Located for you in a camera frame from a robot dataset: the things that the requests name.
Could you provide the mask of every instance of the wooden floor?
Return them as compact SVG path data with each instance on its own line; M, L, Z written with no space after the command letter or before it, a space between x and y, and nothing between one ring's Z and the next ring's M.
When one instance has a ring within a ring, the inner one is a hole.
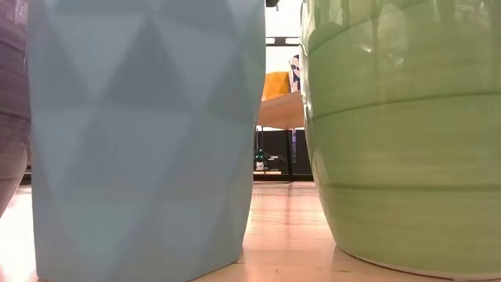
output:
M253 195L240 260L196 282L446 281L346 255L336 247L312 183L255 183ZM22 187L0 219L0 282L36 281L31 189Z

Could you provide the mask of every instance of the purple pot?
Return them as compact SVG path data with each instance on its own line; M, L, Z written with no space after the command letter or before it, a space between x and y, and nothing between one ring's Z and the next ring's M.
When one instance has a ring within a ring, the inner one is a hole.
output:
M25 9L24 0L0 0L0 217L30 156Z

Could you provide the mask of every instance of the green ceramic pot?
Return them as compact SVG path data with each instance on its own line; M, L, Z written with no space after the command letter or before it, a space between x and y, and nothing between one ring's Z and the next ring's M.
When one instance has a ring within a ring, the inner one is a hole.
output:
M501 1L305 0L303 95L346 252L501 277Z

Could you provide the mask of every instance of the vase base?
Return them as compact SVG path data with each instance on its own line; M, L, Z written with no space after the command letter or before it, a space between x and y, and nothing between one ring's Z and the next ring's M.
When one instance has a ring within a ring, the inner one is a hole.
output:
M426 277L437 277L437 278L445 278L445 279L450 279L454 281L489 281L489 280L496 280L501 278L501 273L479 273L479 274L465 274L465 273L447 273L447 272L439 272L439 271L426 271L426 270L421 270L421 269L413 269L409 267L404 267L404 266L396 266L392 264L387 264L384 262L378 262L369 258L363 258L357 255L351 254L349 251L343 250L341 247L340 249L347 253L348 255L360 259L364 262L368 262L371 264L374 264L376 266L382 266L387 269L393 269L397 270L403 273L410 273L410 274L417 274L421 276L426 276Z

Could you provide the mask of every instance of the ceramic pot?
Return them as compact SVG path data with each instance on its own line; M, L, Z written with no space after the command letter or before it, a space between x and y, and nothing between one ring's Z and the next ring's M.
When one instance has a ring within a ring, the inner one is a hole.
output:
M308 0L308 146L339 246L501 277L501 3Z
M239 258L264 11L256 0L31 3L40 278L184 281Z
M16 192L29 158L30 104L22 1L0 3L0 217Z

